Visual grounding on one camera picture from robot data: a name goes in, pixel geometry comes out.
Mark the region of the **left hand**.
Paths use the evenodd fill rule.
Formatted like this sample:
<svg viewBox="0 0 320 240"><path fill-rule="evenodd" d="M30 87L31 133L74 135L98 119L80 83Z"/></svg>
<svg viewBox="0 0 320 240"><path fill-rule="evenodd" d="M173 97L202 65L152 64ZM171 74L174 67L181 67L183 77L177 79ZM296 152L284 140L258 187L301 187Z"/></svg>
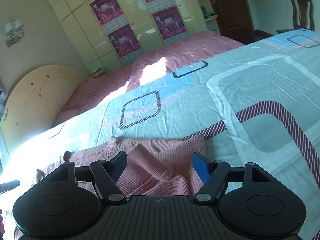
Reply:
<svg viewBox="0 0 320 240"><path fill-rule="evenodd" d="M4 230L4 224L3 224L2 210L0 210L0 235L1 235L1 237L3 236L4 233L5 233L5 230Z"/></svg>

